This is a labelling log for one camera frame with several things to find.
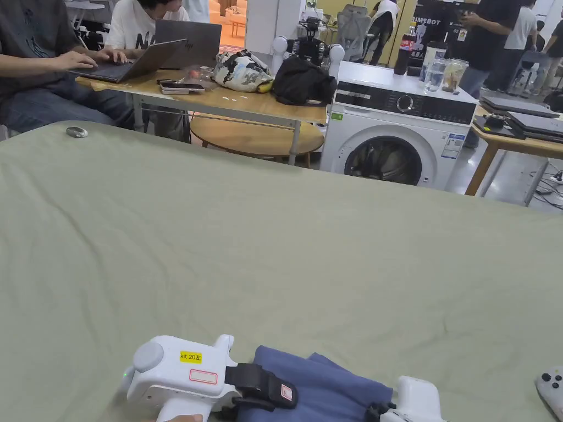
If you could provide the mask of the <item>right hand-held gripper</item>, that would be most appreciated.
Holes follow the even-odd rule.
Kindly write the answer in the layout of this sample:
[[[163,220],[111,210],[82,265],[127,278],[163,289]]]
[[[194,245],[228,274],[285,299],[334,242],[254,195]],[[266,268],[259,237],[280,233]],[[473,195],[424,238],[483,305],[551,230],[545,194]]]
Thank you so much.
[[[398,378],[397,403],[371,403],[366,421],[445,421],[436,385],[415,377]]]

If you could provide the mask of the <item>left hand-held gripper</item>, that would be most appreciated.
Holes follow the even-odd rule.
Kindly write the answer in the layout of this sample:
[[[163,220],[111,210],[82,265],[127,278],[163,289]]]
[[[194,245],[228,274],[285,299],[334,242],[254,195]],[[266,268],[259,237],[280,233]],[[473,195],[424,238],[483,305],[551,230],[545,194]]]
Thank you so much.
[[[214,345],[162,335],[140,346],[123,374],[121,392],[134,407],[158,411],[157,421],[226,409],[295,409],[294,384],[258,364],[238,364],[229,353],[234,337],[218,336]]]

